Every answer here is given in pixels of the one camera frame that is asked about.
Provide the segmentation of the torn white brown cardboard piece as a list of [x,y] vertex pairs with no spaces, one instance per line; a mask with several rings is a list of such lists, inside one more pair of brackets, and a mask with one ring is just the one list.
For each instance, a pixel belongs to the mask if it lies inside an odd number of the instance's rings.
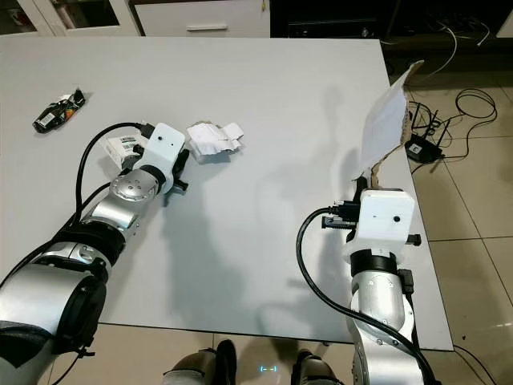
[[378,189],[378,169],[396,149],[403,144],[404,118],[406,118],[407,99],[404,85],[411,74],[417,72],[424,61],[411,63],[406,72],[391,83],[387,91],[382,93],[366,115],[362,131],[362,145],[359,149],[358,173],[355,176],[366,176],[369,186]]

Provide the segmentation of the small white labelled box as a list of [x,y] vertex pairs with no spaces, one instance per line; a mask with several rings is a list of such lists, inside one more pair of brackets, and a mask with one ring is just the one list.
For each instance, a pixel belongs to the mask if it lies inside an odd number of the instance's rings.
[[143,144],[146,146],[147,138],[139,133],[133,133],[128,136],[112,136],[103,140],[107,156],[114,162],[114,165],[120,169],[132,168],[136,161],[128,158],[128,150],[133,144]]

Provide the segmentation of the black router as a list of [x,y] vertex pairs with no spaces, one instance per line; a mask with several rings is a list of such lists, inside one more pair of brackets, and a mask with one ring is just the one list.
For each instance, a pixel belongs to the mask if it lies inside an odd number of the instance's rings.
[[406,141],[406,156],[419,164],[433,164],[442,157],[440,139],[432,140],[436,132],[446,133],[448,123],[437,118],[437,114],[410,114],[413,135]]

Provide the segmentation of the crumpled white paper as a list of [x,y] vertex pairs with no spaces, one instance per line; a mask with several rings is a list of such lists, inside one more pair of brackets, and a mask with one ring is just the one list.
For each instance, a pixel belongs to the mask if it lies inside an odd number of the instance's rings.
[[239,124],[220,126],[210,121],[199,121],[187,129],[192,155],[201,162],[227,159],[241,149],[244,132]]

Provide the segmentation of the black snack wrapper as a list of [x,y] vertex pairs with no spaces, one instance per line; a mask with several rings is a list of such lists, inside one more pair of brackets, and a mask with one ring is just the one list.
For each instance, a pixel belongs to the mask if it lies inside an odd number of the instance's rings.
[[60,128],[84,104],[87,102],[87,96],[80,88],[77,88],[69,95],[63,95],[58,102],[49,103],[43,112],[33,121],[32,126],[37,133],[48,133]]

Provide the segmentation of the white drawer cabinet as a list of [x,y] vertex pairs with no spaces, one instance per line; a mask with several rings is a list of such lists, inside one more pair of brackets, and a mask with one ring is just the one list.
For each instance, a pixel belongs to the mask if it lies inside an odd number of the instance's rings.
[[131,7],[144,36],[271,36],[270,0],[131,0]]

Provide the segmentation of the white glass door cabinet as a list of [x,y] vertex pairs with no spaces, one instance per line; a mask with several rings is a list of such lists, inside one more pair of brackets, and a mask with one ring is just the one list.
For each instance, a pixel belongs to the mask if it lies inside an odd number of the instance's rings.
[[0,35],[139,36],[128,0],[0,0]]

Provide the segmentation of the black right robot foot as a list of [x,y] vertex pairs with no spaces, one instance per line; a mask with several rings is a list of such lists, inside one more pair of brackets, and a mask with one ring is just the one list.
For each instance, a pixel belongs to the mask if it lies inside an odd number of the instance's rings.
[[329,363],[310,350],[301,349],[293,364],[290,385],[344,385],[333,373]]

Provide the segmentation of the black robot foot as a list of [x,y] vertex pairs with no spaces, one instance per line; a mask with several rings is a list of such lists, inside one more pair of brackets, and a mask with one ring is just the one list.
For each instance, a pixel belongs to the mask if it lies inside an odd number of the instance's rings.
[[224,338],[216,349],[204,348],[184,356],[170,371],[165,371],[161,385],[236,385],[236,348]]
[[290,385],[344,385],[333,373],[329,363],[310,350],[301,349],[293,364]]

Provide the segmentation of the black left robot foot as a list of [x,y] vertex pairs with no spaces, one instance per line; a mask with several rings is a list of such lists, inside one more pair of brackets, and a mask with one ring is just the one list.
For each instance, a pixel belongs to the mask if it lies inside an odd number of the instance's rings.
[[184,356],[170,371],[165,371],[161,385],[236,385],[236,348],[224,338],[216,349],[204,348]]

